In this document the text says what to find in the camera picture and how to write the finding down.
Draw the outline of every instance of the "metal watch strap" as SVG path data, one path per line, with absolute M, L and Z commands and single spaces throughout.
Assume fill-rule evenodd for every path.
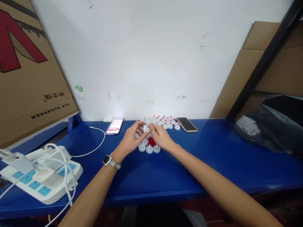
M 111 163 L 109 165 L 114 166 L 117 170 L 119 170 L 121 168 L 121 164 L 119 164 L 119 163 L 116 164 L 114 161 L 111 161 Z

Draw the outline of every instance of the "blue table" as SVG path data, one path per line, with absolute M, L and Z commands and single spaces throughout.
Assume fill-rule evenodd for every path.
M 102 167 L 102 159 L 119 144 L 134 121 L 124 121 L 118 135 L 106 136 L 102 146 L 90 155 L 73 158 L 83 166 L 76 197 Z M 171 138 L 247 193 L 303 188 L 303 162 L 288 154 L 277 154 L 247 143 L 225 119 L 192 120 L 197 133 L 168 129 Z M 82 122 L 57 144 L 71 155 L 95 149 L 105 130 L 103 122 Z M 10 184 L 1 189 L 2 193 Z M 136 149 L 123 161 L 109 189 L 104 205 L 130 206 L 142 203 L 192 199 L 205 194 L 193 176 L 170 154 L 141 153 Z M 52 205 L 44 205 L 17 187 L 0 200 L 0 218 L 29 217 L 58 213 L 68 202 L 65 195 Z

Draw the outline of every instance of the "power strip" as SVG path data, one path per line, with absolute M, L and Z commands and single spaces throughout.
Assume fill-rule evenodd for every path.
M 29 160 L 35 160 L 41 157 L 44 154 L 43 149 L 39 149 L 37 151 L 33 151 L 26 155 Z M 77 181 L 83 173 L 83 168 L 78 162 L 74 162 L 69 160 L 67 164 L 71 167 L 74 172 L 75 180 Z M 36 198 L 37 200 L 41 201 L 44 204 L 53 204 L 57 202 L 60 198 L 62 198 L 65 194 L 65 183 L 62 181 L 55 189 L 51 190 L 46 186 L 40 184 L 39 182 L 32 179 L 33 175 L 35 174 L 35 170 L 33 169 L 29 174 L 27 174 L 24 178 L 22 178 L 19 182 L 17 182 L 17 186 L 25 191 L 26 193 L 30 194 L 32 197 Z M 65 174 L 65 166 L 61 166 L 56 172 L 64 177 Z M 20 179 L 24 173 L 17 171 L 15 168 L 11 166 L 5 167 L 3 170 L 0 171 L 0 174 L 7 178 L 10 182 L 15 183 L 18 179 Z M 70 174 L 70 170 L 67 169 L 67 186 L 69 190 L 73 189 L 73 178 Z

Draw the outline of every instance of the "left hand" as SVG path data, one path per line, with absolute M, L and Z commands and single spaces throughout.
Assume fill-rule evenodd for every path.
M 128 154 L 133 152 L 150 133 L 147 131 L 141 135 L 140 132 L 143 132 L 141 128 L 143 125 L 146 125 L 146 123 L 143 121 L 136 121 L 130 128 L 128 128 L 120 144 L 111 156 L 116 156 L 118 159 L 124 159 Z

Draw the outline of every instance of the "finger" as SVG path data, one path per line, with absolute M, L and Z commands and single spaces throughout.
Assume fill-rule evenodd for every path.
M 139 136 L 142 136 L 142 133 L 138 130 L 136 130 L 136 133 L 139 135 Z
M 141 132 L 141 134 L 143 134 L 143 129 L 141 127 L 138 127 L 137 130 L 139 130 Z
M 160 125 L 156 125 L 156 124 L 154 124 L 154 123 L 152 123 L 151 125 L 154 126 L 154 128 L 155 128 L 157 134 L 159 134 L 161 131 L 165 130 L 165 129 L 164 129 L 162 126 L 160 126 Z
M 151 131 L 152 136 L 158 136 L 158 133 L 156 132 L 156 129 L 154 127 L 154 124 L 149 124 L 149 130 Z
M 143 125 L 146 125 L 146 123 L 144 121 L 136 121 L 132 126 L 131 128 L 134 128 L 134 129 L 137 129 L 139 126 L 143 127 Z
M 149 131 L 143 133 L 142 136 L 140 136 L 140 137 L 137 139 L 137 141 L 138 141 L 137 144 L 140 144 L 140 143 L 147 137 L 148 134 L 149 134 Z

